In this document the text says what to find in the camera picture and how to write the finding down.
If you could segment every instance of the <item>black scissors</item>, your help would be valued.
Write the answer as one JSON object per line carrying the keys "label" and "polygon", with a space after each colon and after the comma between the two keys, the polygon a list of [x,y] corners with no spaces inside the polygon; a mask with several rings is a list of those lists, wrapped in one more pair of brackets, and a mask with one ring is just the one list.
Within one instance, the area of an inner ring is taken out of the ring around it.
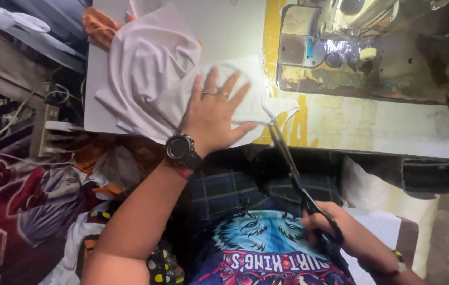
{"label": "black scissors", "polygon": [[318,238],[319,246],[322,246],[325,250],[328,251],[329,255],[336,255],[340,252],[340,248],[342,247],[342,243],[344,242],[344,236],[342,235],[342,231],[340,230],[339,225],[335,222],[335,219],[328,212],[323,211],[317,204],[314,202],[313,198],[310,197],[309,192],[303,187],[302,181],[300,178],[300,173],[298,172],[295,162],[293,161],[293,157],[288,149],[288,145],[284,140],[281,130],[277,126],[277,118],[272,114],[269,114],[271,117],[271,122],[268,124],[268,128],[270,130],[270,135],[272,136],[272,140],[275,146],[277,146],[284,160],[290,167],[290,178],[291,184],[293,184],[293,188],[298,192],[298,194],[302,197],[304,207],[309,215],[314,213],[322,214],[332,226],[332,229],[335,233],[335,238],[331,236],[329,233],[324,233],[321,230],[316,230],[316,236]]}

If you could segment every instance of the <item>blue t-shirt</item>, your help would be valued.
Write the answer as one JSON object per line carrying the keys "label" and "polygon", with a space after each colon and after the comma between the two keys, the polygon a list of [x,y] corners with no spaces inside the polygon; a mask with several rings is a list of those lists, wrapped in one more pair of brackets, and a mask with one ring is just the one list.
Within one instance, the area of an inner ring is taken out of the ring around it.
{"label": "blue t-shirt", "polygon": [[300,218],[281,211],[235,214],[214,229],[213,250],[190,284],[354,284],[311,249]]}

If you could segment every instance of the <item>red wristband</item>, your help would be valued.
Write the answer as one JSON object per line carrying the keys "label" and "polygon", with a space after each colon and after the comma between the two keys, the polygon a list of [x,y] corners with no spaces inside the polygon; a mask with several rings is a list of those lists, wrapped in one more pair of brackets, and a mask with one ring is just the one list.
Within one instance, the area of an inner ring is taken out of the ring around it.
{"label": "red wristband", "polygon": [[189,179],[189,177],[192,174],[192,171],[190,171],[189,169],[183,169],[183,168],[173,168],[180,176],[182,176],[183,178]]}

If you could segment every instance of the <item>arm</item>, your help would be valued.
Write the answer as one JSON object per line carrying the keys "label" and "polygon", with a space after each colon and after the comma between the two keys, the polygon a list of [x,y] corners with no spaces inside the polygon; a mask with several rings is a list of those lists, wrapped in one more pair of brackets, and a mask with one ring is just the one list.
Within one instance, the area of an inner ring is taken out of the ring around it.
{"label": "arm", "polygon": [[[344,235],[342,249],[348,255],[356,257],[360,264],[372,269],[374,273],[371,275],[377,284],[426,285],[411,269],[395,273],[398,270],[397,256],[347,211],[332,202],[316,203],[322,210],[331,214],[339,224]],[[307,238],[312,245],[317,242],[313,230],[321,229],[331,235],[334,234],[326,218],[319,213],[309,216],[304,212],[301,222],[309,232]]]}
{"label": "arm", "polygon": [[[239,76],[233,74],[217,90],[217,68],[213,68],[204,90],[216,95],[203,95],[202,77],[196,77],[181,131],[194,139],[196,152],[202,158],[231,146],[256,127],[246,123],[231,130],[231,116],[250,87],[247,83],[228,101]],[[159,242],[186,183],[167,161],[161,162],[107,223],[84,269],[82,284],[149,284],[145,261]]]}

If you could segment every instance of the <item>black watch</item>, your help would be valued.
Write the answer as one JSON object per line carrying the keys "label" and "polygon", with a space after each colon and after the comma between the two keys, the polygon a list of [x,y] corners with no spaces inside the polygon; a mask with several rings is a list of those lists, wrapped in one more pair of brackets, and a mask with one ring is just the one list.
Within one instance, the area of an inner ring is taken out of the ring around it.
{"label": "black watch", "polygon": [[166,141],[165,157],[171,165],[195,171],[203,159],[196,153],[194,140],[187,134],[176,134]]}

